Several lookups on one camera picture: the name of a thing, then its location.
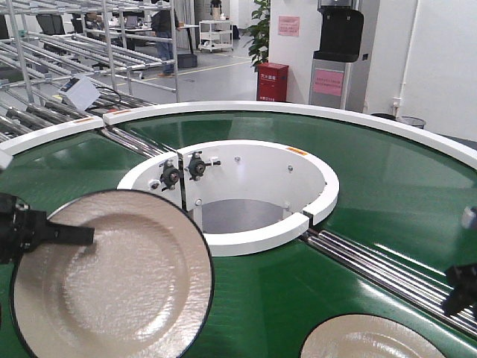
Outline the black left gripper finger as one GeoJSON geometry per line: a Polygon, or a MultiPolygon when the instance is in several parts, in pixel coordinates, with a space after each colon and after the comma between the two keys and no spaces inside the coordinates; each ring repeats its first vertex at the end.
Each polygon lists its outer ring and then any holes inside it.
{"type": "Polygon", "coordinates": [[[47,222],[45,242],[55,245],[88,246],[93,243],[94,235],[95,229],[93,227],[47,222]]]}

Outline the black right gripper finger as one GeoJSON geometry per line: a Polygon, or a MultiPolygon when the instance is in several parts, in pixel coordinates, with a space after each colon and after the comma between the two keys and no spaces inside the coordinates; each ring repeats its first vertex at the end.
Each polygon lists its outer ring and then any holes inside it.
{"type": "Polygon", "coordinates": [[[444,315],[456,315],[470,305],[469,293],[461,288],[454,288],[448,296],[443,300],[441,308],[444,315]]]}

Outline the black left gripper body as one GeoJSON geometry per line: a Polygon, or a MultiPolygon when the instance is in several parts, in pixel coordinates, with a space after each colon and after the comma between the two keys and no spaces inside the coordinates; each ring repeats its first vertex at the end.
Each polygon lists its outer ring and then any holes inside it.
{"type": "Polygon", "coordinates": [[[15,195],[1,194],[1,264],[18,259],[36,249],[45,227],[45,211],[32,210],[15,195]]]}

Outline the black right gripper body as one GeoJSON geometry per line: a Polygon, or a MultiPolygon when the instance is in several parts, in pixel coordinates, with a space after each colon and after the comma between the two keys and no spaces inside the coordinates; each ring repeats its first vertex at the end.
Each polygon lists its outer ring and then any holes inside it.
{"type": "Polygon", "coordinates": [[[456,295],[476,298],[476,263],[451,266],[445,271],[445,275],[456,295]]]}

